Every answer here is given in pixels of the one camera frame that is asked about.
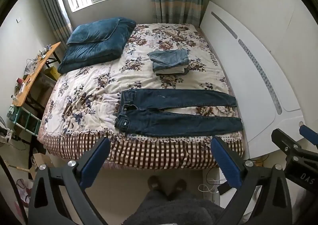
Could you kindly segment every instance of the silver bolt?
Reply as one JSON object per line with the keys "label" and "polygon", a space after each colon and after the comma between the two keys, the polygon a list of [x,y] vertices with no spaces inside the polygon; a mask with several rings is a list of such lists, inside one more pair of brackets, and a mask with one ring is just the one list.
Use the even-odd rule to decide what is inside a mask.
{"label": "silver bolt", "polygon": [[44,169],[46,169],[46,167],[47,167],[47,166],[46,166],[45,164],[42,164],[41,166],[39,166],[39,169],[40,169],[40,170],[44,170]]}
{"label": "silver bolt", "polygon": [[281,170],[281,165],[276,164],[276,165],[275,165],[275,168],[278,169],[278,170]]}
{"label": "silver bolt", "polygon": [[70,160],[67,165],[69,165],[70,167],[74,167],[76,165],[76,161],[74,160]]}
{"label": "silver bolt", "polygon": [[254,164],[253,164],[252,161],[247,160],[247,161],[245,161],[245,165],[248,166],[248,167],[252,167]]}

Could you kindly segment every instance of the white headboard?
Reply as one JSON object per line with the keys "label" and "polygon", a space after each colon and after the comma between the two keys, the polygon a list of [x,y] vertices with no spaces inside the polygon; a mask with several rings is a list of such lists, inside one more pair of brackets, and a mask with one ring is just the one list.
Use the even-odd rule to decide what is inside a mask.
{"label": "white headboard", "polygon": [[237,19],[209,2],[200,28],[221,62],[236,97],[249,157],[278,149],[271,133],[280,128],[294,140],[305,123],[296,96],[272,55]]}

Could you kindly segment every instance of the checkered bed skirt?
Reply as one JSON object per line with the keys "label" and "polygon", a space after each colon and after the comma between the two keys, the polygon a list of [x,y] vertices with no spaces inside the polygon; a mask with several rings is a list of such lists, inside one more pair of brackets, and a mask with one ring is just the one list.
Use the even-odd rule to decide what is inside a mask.
{"label": "checkered bed skirt", "polygon": [[[78,159],[90,150],[103,134],[45,135],[49,153],[67,159]],[[128,167],[144,169],[193,168],[204,169],[216,165],[210,151],[210,140],[205,141],[139,141],[110,139],[111,151],[107,160]],[[243,155],[241,140],[227,140],[228,147]]]}

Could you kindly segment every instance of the white folded cloth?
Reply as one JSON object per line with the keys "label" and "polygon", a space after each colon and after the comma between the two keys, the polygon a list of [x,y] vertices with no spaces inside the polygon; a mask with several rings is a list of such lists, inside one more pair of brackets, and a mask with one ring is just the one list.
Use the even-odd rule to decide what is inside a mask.
{"label": "white folded cloth", "polygon": [[178,73],[184,73],[184,69],[187,68],[188,65],[180,65],[176,67],[172,67],[165,70],[159,70],[156,71],[155,74],[178,74]]}

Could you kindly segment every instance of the floral bedspread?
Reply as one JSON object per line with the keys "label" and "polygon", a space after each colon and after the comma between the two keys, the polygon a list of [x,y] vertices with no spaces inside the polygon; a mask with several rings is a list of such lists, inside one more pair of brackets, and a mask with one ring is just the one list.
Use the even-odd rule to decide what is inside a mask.
{"label": "floral bedspread", "polygon": [[[147,55],[154,50],[189,52],[189,72],[183,76],[152,71]],[[114,127],[120,92],[131,87],[210,89],[229,93],[215,55],[190,24],[138,24],[120,59],[62,75],[42,119],[38,140],[46,149],[67,159],[78,159],[101,136],[111,140],[106,167],[208,168],[215,165],[211,137],[157,138],[123,134]],[[205,116],[238,116],[231,107],[187,107],[169,110]],[[229,147],[243,154],[240,132],[221,135]]]}

